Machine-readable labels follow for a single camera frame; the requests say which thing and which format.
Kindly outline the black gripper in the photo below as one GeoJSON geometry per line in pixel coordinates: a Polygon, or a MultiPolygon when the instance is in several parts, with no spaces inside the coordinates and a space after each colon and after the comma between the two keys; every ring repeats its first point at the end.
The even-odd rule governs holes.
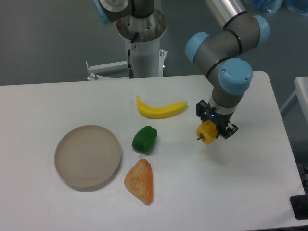
{"type": "Polygon", "coordinates": [[[228,139],[239,129],[235,124],[231,124],[231,126],[228,125],[230,123],[232,113],[226,115],[220,114],[216,112],[214,107],[208,107],[207,102],[204,100],[197,103],[196,115],[201,120],[212,121],[216,125],[218,135],[222,136],[224,139],[228,139]]]}

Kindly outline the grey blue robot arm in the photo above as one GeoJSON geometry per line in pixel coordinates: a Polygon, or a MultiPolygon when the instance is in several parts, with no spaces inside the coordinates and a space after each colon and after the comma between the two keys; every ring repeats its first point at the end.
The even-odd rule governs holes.
{"type": "MultiPolygon", "coordinates": [[[[270,35],[268,22],[251,16],[238,0],[208,0],[207,6],[223,31],[211,36],[193,35],[185,54],[212,84],[209,101],[200,101],[196,114],[216,137],[232,136],[238,127],[230,122],[249,88],[253,70],[240,55],[264,43],[270,35]]],[[[104,23],[116,23],[127,45],[129,78],[156,77],[159,73],[157,47],[166,30],[165,16],[152,0],[96,0],[94,5],[104,23]]]]}

